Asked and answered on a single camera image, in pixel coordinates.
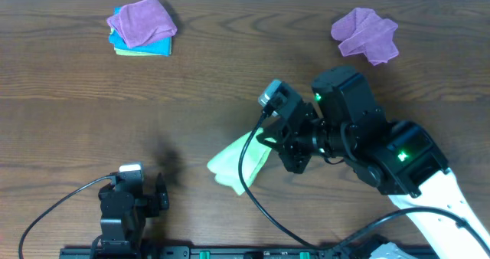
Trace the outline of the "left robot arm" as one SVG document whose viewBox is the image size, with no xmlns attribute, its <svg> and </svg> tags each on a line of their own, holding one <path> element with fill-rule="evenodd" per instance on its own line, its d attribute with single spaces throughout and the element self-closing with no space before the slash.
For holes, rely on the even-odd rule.
<svg viewBox="0 0 490 259">
<path fill-rule="evenodd" d="M 143 192 L 143 171 L 113 172 L 110 183 L 99 190 L 102 212 L 101 248 L 91 248 L 91 258 L 158 258 L 159 249 L 143 236 L 146 220 L 169 209 L 162 174 L 152 194 Z"/>
</svg>

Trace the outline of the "light green cloth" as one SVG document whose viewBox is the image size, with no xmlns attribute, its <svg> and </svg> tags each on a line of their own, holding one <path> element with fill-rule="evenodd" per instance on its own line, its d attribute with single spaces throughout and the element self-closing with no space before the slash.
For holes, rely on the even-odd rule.
<svg viewBox="0 0 490 259">
<path fill-rule="evenodd" d="M 237 195 L 242 195 L 245 192 L 239 178 L 238 162 L 249 136 L 250 132 L 241 136 L 207 163 L 208 170 L 215 174 L 215 181 L 220 185 L 232 188 Z M 247 187 L 253 184 L 271 151 L 271 148 L 259 143 L 253 137 L 242 162 L 242 176 Z"/>
</svg>

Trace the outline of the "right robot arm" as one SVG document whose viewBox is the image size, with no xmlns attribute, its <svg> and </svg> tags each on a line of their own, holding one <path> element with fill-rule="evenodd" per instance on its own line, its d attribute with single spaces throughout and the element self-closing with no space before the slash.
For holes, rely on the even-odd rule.
<svg viewBox="0 0 490 259">
<path fill-rule="evenodd" d="M 365 184 L 407 216 L 441 258 L 487 258 L 489 234 L 462 194 L 449 162 L 429 133 L 409 120 L 389 121 L 365 77 L 336 67 L 312 82 L 314 102 L 281 80 L 259 98 L 275 121 L 257 139 L 300 174 L 314 156 L 343 159 Z"/>
</svg>

